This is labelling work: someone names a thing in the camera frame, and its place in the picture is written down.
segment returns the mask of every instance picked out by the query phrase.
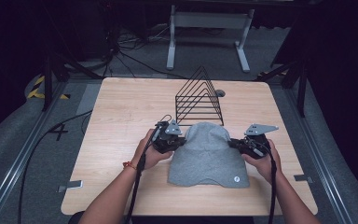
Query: left arm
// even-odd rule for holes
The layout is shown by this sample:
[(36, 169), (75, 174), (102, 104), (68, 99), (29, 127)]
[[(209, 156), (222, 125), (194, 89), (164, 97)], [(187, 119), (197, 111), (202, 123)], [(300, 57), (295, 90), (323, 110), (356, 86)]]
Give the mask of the left arm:
[[(131, 160), (136, 167), (144, 151), (147, 140), (153, 130), (149, 130), (146, 137), (142, 139), (136, 148)], [(152, 146), (146, 151), (145, 169), (155, 166), (159, 161), (166, 160), (172, 152), (160, 154)], [(136, 170), (126, 167), (123, 171), (104, 189), (83, 214), (80, 224), (84, 223), (120, 223), (123, 218), (124, 209), (130, 196), (132, 185), (135, 182)]]

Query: dark background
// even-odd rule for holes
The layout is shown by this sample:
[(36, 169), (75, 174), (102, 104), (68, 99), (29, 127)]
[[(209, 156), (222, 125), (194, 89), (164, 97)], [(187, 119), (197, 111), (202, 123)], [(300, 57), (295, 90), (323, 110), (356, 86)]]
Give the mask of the dark background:
[[(50, 48), (76, 61), (102, 58), (109, 50), (108, 31), (123, 25), (145, 37), (153, 25), (168, 22), (170, 10), (75, 0), (25, 2), (27, 7), (23, 1), (0, 0), (0, 122), (24, 104), (25, 87), (41, 72), (48, 46), (41, 35), (51, 40)], [(103, 14), (107, 9), (114, 14)], [(275, 63), (306, 61), (327, 125), (358, 179), (358, 1), (325, 0), (316, 10), (290, 10), (262, 8), (253, 26), (292, 27)], [(81, 19), (84, 14), (87, 20)]]

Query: black cross mark on floor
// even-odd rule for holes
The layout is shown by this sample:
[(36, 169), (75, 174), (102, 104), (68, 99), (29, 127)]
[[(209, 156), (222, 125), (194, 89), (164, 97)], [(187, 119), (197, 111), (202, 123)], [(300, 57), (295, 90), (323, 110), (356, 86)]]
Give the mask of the black cross mark on floor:
[(60, 141), (61, 138), (61, 134), (63, 133), (68, 133), (68, 131), (64, 130), (65, 128), (65, 124), (60, 125), (60, 129), (57, 131), (57, 129), (55, 129), (54, 131), (50, 131), (50, 133), (57, 133), (57, 141)]

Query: red bracelet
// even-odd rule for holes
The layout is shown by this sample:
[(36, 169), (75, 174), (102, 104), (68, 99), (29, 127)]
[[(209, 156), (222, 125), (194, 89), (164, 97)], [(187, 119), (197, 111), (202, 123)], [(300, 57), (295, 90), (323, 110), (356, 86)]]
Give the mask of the red bracelet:
[(123, 162), (123, 166), (124, 166), (123, 169), (126, 167), (131, 167), (132, 169), (136, 170), (136, 167), (130, 161)]

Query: hand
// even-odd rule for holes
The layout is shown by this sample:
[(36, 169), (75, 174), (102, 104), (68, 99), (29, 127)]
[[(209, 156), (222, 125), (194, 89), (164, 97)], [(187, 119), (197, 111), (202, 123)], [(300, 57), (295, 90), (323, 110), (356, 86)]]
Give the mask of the hand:
[[(144, 152), (144, 148), (147, 144), (147, 141), (151, 137), (153, 133), (153, 129), (150, 129), (145, 138), (143, 138), (140, 142), (138, 147), (136, 148), (135, 154), (133, 155), (133, 158), (131, 160), (132, 164), (136, 166), (138, 164), (139, 159), (142, 156), (142, 153)], [(173, 152), (169, 151), (164, 154), (159, 153), (153, 146), (150, 146), (146, 151), (146, 163), (145, 163), (145, 170), (152, 168), (155, 166), (159, 161), (167, 160)]]
[[(275, 148), (274, 143), (272, 140), (268, 139), (269, 145), (271, 146), (271, 153), (274, 157), (274, 160), (277, 164), (277, 172), (281, 172), (281, 158), (278, 154), (277, 149)], [(269, 154), (261, 159), (253, 159), (251, 156), (242, 154), (242, 157), (251, 165), (253, 165), (258, 173), (260, 173), (269, 183), (271, 183), (271, 157)]]

